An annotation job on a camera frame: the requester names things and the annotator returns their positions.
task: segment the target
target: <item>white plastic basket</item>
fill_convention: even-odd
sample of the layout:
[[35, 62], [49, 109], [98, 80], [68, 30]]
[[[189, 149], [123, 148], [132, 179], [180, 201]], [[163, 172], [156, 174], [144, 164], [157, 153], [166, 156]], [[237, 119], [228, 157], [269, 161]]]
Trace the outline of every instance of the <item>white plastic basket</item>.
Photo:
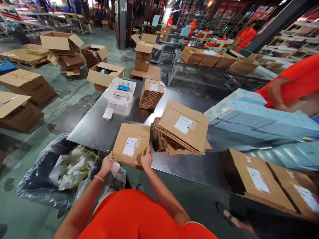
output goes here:
[[[117, 87], [119, 85], [130, 87], [132, 91], [127, 92], [127, 91], [118, 90]], [[136, 87], [136, 82], [124, 80], [122, 78], [116, 77], [112, 80], [111, 84], [107, 88], [106, 94], [104, 95], [104, 97], [111, 104], [127, 106], [132, 101], [135, 87]]]

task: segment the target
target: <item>concrete floor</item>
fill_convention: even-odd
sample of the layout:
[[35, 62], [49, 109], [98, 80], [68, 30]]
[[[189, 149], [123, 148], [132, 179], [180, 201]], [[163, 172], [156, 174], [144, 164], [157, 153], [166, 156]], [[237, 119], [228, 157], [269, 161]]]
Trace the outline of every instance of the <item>concrete floor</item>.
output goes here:
[[[125, 67], [125, 78], [129, 77], [134, 67], [135, 52], [132, 49], [118, 50], [114, 31], [94, 29], [91, 35], [79, 36], [85, 42], [84, 46], [92, 43], [105, 45], [110, 52], [108, 62]], [[0, 42], [0, 52], [17, 48], [21, 46], [13, 40], [1, 40]], [[164, 75], [169, 67], [167, 56], [164, 56], [164, 63], [159, 64], [165, 83]], [[4, 158], [0, 169], [0, 223], [8, 224], [5, 239], [52, 238], [64, 217], [57, 219], [57, 209], [17, 197], [15, 189], [25, 173], [34, 165], [39, 153], [61, 133], [71, 132], [101, 93], [95, 91], [93, 84], [87, 82], [85, 78], [67, 80], [65, 74], [59, 72], [58, 65], [47, 64], [36, 70], [26, 67], [24, 69], [42, 74], [54, 87], [58, 96], [40, 107], [44, 112], [44, 118], [30, 132], [18, 133], [0, 129], [0, 161], [1, 157]], [[181, 69], [177, 76], [186, 74], [193, 80], [174, 80], [170, 88], [212, 97], [216, 100], [229, 94], [227, 90], [207, 85], [209, 81], [213, 81], [217, 86], [222, 85], [223, 80], [220, 80], [218, 76], [207, 76], [189, 69]], [[0, 90], [6, 91], [6, 88], [0, 85]], [[129, 166], [124, 166], [124, 168], [128, 171], [127, 177], [131, 183], [143, 184], [145, 193], [155, 198], [144, 172]], [[189, 213], [191, 219], [205, 225], [218, 238], [255, 237], [233, 228], [215, 207], [216, 201], [227, 206], [232, 202], [234, 205], [232, 209], [238, 208], [237, 211], [245, 214], [248, 204], [245, 200], [163, 172], [157, 173]], [[265, 211], [268, 210], [268, 207], [258, 206]]]

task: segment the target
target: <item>packing table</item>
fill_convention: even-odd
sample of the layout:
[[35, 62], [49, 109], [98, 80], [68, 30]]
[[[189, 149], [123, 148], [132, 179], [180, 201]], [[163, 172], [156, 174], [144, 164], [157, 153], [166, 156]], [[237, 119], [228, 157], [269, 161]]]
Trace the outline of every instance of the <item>packing table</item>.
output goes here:
[[[241, 74], [237, 74], [234, 72], [230, 72], [226, 69], [187, 64], [187, 63], [185, 63], [185, 61], [183, 61], [181, 59], [181, 57], [180, 57], [181, 55], [182, 55], [182, 51], [175, 50], [175, 57], [173, 59], [172, 64], [170, 65], [170, 68], [169, 68], [168, 73], [167, 73], [167, 80], [168, 80], [167, 86], [169, 86], [172, 83], [172, 80], [173, 80], [179, 66], [191, 67], [191, 68], [195, 68], [195, 69], [209, 71], [212, 73], [221, 73], [225, 76], [226, 79], [228, 79], [227, 82], [224, 84], [224, 86], [231, 89], [231, 90], [236, 90], [237, 88], [233, 89], [230, 86], [230, 84], [236, 84], [238, 87], [240, 87], [240, 85], [242, 83], [246, 83], [246, 82], [250, 81], [250, 82], [257, 83], [259, 85], [258, 86], [258, 88], [259, 88], [260, 86], [266, 85], [269, 81], [271, 81], [273, 79], [272, 76], [267, 75], [263, 71], [260, 71], [258, 69], [256, 69], [255, 71], [253, 71], [252, 73], [250, 73], [248, 75], [241, 75]], [[235, 80], [235, 77], [243, 78], [244, 81], [242, 83], [239, 83], [239, 81]]]
[[[200, 112], [205, 112], [218, 102], [198, 95], [166, 89], [154, 111], [140, 109], [139, 100], [144, 82], [134, 79], [131, 79], [131, 81], [135, 81], [137, 84], [133, 99], [127, 107], [110, 104], [104, 97], [104, 92], [67, 139], [110, 153], [113, 150], [122, 123], [151, 125], [155, 117], [162, 116], [168, 100], [180, 102]], [[110, 107], [114, 109], [114, 112], [112, 118], [106, 120], [102, 116], [105, 109]], [[228, 147], [238, 151], [246, 151], [269, 146], [269, 142], [261, 139], [213, 126], [208, 129], [207, 140], [213, 149], [206, 150], [206, 155], [168, 155], [165, 152], [155, 152], [152, 167], [212, 188], [233, 193], [224, 175], [219, 151], [224, 151]]]

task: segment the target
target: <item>person in orange shirt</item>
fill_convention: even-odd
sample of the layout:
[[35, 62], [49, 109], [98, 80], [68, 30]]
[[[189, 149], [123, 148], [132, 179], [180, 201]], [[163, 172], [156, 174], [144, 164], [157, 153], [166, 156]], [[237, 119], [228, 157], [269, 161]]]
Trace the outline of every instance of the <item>person in orange shirt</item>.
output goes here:
[[289, 105], [319, 91], [319, 54], [303, 59], [282, 71], [256, 92], [268, 102], [265, 106], [290, 111]]
[[166, 27], [173, 27], [173, 15], [169, 17], [169, 20], [167, 21]]
[[236, 40], [240, 40], [240, 43], [238, 44], [238, 46], [241, 48], [246, 48], [248, 46], [248, 44], [252, 41], [252, 39], [256, 36], [256, 34], [257, 34], [256, 21], [253, 21], [236, 38]]
[[74, 203], [54, 239], [86, 238], [205, 238], [217, 239], [203, 225], [190, 218], [174, 195], [152, 169], [152, 150], [141, 151], [141, 164], [150, 179], [159, 203], [136, 189], [123, 189], [108, 195], [90, 219], [94, 202], [115, 159], [112, 152], [103, 159], [100, 172]]
[[190, 24], [190, 32], [189, 32], [189, 36], [192, 36], [193, 35], [193, 31], [195, 30], [196, 26], [197, 26], [197, 18], [194, 19], [193, 22], [191, 22]]

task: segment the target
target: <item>bracelet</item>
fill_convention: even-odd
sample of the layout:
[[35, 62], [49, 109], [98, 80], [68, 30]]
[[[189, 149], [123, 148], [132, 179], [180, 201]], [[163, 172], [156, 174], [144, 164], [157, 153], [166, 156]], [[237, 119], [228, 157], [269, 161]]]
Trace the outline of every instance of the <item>bracelet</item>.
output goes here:
[[104, 179], [101, 178], [100, 176], [95, 175], [93, 178], [97, 178], [97, 179], [100, 180], [102, 183], [104, 183]]

